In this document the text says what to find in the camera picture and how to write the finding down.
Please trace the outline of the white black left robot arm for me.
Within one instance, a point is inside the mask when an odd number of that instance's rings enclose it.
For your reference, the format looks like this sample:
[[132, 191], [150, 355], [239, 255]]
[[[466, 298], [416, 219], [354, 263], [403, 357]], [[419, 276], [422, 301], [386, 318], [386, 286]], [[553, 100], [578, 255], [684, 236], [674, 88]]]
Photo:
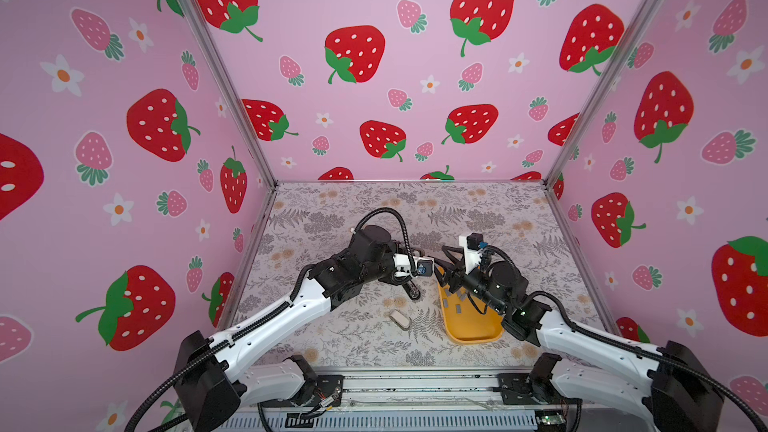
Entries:
[[248, 369], [296, 329], [355, 298], [364, 285], [402, 286], [434, 271], [433, 258], [413, 254], [385, 229], [369, 225], [354, 232], [342, 251], [304, 267], [289, 294], [253, 317], [211, 337], [199, 331], [188, 335], [179, 347], [172, 386], [192, 430], [215, 430], [249, 401], [295, 396], [310, 375], [295, 360], [289, 372], [299, 383], [284, 394], [247, 378]]

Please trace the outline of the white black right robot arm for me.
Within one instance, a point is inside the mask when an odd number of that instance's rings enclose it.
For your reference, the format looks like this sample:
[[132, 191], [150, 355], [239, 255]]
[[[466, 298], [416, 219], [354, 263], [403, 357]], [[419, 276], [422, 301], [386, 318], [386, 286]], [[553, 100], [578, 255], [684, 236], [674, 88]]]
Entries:
[[[660, 347], [571, 320], [554, 295], [526, 291], [528, 282], [501, 250], [444, 247], [437, 277], [465, 289], [502, 315], [503, 329], [545, 349], [530, 379], [550, 396], [601, 403], [651, 422], [658, 431], [714, 431], [732, 392], [714, 380], [687, 347]], [[501, 255], [498, 262], [494, 255]]]

